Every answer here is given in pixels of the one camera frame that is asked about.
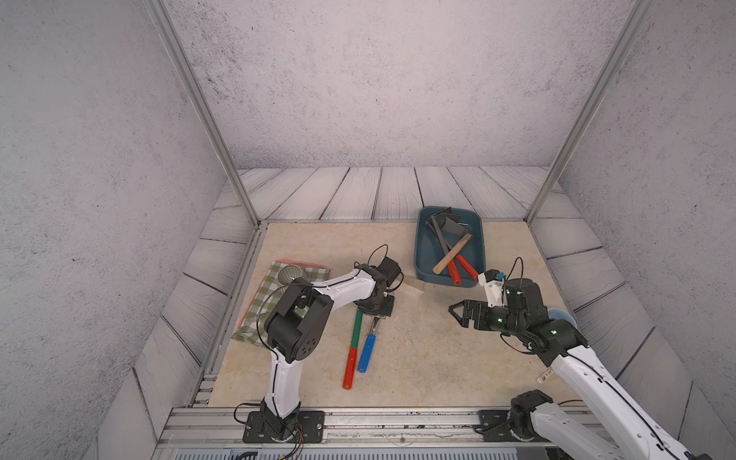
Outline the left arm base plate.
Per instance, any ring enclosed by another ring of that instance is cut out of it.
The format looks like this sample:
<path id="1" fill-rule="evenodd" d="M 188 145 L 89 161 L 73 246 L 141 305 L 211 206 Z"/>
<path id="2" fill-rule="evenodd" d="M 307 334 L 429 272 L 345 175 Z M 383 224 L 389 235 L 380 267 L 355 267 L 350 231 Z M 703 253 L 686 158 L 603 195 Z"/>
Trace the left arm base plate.
<path id="1" fill-rule="evenodd" d="M 268 407 L 253 411 L 245 422 L 245 444 L 274 444 L 301 441 L 319 444 L 323 440 L 325 412 L 301 410 L 279 418 Z"/>

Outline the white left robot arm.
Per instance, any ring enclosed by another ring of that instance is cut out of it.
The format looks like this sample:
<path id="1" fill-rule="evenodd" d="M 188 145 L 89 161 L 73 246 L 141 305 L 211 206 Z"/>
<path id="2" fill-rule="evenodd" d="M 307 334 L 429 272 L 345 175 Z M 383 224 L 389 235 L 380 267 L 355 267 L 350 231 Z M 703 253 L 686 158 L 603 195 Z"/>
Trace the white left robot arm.
<path id="1" fill-rule="evenodd" d="M 320 343 L 331 313 L 354 304 L 364 314 L 390 316 L 391 285 L 402 274 L 398 263 L 385 257 L 377 266 L 357 264 L 337 278 L 311 283 L 300 277 L 287 285 L 264 324 L 272 359 L 260 413 L 276 435 L 285 437 L 297 426 L 303 361 Z"/>

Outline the grey hoe red grip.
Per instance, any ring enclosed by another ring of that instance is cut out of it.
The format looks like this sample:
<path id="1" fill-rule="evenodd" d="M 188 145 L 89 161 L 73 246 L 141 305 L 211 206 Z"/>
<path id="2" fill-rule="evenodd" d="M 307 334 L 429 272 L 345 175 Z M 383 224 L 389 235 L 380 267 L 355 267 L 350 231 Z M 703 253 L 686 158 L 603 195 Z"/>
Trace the grey hoe red grip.
<path id="1" fill-rule="evenodd" d="M 427 221 L 430 228 L 432 229 L 437 241 L 438 245 L 440 246 L 441 250 L 443 251 L 443 255 L 446 256 L 450 249 L 447 245 L 447 242 L 443 236 L 443 233 L 441 231 L 440 225 L 437 222 L 435 216 L 430 216 L 429 220 Z M 452 283 L 456 286 L 460 286 L 462 284 L 462 279 L 460 277 L 459 271 L 455 265 L 455 262 L 449 262 L 447 265 L 448 273 L 450 274 L 450 278 L 452 278 Z"/>
<path id="2" fill-rule="evenodd" d="M 431 216 L 435 216 L 437 222 L 440 225 L 444 238 L 445 238 L 446 233 L 459 236 L 461 239 L 463 239 L 466 235 L 470 235 L 467 225 L 461 223 L 459 221 L 459 217 L 456 214 L 454 214 L 452 212 L 452 209 L 450 208 L 441 209 Z M 461 268 L 463 268 L 463 270 L 467 274 L 469 274 L 471 279 L 475 281 L 478 279 L 478 272 L 468 262 L 468 260 L 464 256 L 462 256 L 460 253 L 457 253 L 455 255 L 453 261 L 455 262 L 456 266 L 461 266 Z"/>

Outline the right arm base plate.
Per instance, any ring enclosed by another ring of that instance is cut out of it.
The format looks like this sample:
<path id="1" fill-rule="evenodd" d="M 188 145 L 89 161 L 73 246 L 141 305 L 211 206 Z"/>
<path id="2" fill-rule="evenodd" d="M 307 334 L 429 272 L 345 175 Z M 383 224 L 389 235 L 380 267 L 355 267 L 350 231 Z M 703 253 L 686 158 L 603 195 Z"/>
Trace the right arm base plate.
<path id="1" fill-rule="evenodd" d="M 479 423 L 473 431 L 483 437 L 484 442 L 547 442 L 534 431 L 531 415 L 511 408 L 505 410 L 480 410 Z"/>

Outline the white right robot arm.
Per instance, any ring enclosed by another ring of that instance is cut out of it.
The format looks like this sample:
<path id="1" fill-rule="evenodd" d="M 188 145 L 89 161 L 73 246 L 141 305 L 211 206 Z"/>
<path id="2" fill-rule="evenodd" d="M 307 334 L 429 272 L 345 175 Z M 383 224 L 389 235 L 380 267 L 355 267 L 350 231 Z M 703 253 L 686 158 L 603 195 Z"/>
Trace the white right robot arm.
<path id="1" fill-rule="evenodd" d="M 463 328 L 515 337 L 523 352 L 571 387 L 605 427 L 606 441 L 571 419 L 540 390 L 513 398 L 506 425 L 521 442 L 551 442 L 573 459 L 694 459 L 696 454 L 661 427 L 618 383 L 566 318 L 552 316 L 528 278 L 479 278 L 486 300 L 463 300 L 448 311 Z"/>

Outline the wooden handled hoe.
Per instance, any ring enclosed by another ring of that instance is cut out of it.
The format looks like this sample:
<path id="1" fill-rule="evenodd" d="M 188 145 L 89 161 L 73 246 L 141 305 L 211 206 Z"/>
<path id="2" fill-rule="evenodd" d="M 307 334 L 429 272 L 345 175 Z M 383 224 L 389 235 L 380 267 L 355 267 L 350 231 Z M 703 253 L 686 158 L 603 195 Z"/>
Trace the wooden handled hoe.
<path id="1" fill-rule="evenodd" d="M 453 259 L 457 253 L 460 253 L 460 251 L 464 248 L 464 245 L 467 245 L 471 239 L 472 235 L 466 235 L 463 239 L 460 238 L 458 243 L 454 246 L 450 246 L 450 252 L 444 256 L 447 263 L 453 262 Z"/>

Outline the green hoe with red grip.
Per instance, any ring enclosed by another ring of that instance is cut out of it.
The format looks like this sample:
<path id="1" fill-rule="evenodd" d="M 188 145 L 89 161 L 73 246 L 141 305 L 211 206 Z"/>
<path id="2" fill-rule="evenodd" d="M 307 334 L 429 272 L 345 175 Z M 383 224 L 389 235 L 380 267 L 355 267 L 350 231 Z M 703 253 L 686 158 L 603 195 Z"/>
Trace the green hoe with red grip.
<path id="1" fill-rule="evenodd" d="M 361 310 L 356 311 L 356 317 L 354 321 L 354 327 L 352 331 L 351 344 L 348 354 L 348 360 L 346 363 L 345 374 L 343 378 L 342 388 L 345 390 L 351 390 L 353 388 L 354 377 L 356 373 L 358 363 L 358 345 L 360 344 L 360 332 L 362 326 L 363 312 Z"/>

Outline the steel hoe with blue grip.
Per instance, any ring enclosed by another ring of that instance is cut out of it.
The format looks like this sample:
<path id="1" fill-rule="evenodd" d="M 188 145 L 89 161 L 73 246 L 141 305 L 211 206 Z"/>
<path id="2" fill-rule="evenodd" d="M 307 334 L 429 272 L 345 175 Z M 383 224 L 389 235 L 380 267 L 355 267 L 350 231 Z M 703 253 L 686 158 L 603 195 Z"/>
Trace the steel hoe with blue grip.
<path id="1" fill-rule="evenodd" d="M 358 367 L 360 373 L 366 373 L 373 356 L 373 351 L 378 337 L 378 329 L 381 320 L 391 318 L 395 310 L 396 292 L 389 289 L 385 292 L 379 292 L 367 299 L 356 301 L 356 318 L 351 338 L 351 346 L 356 348 L 360 345 L 361 328 L 364 318 L 370 317 L 371 323 L 369 332 L 365 337 L 363 347 L 358 357 Z"/>

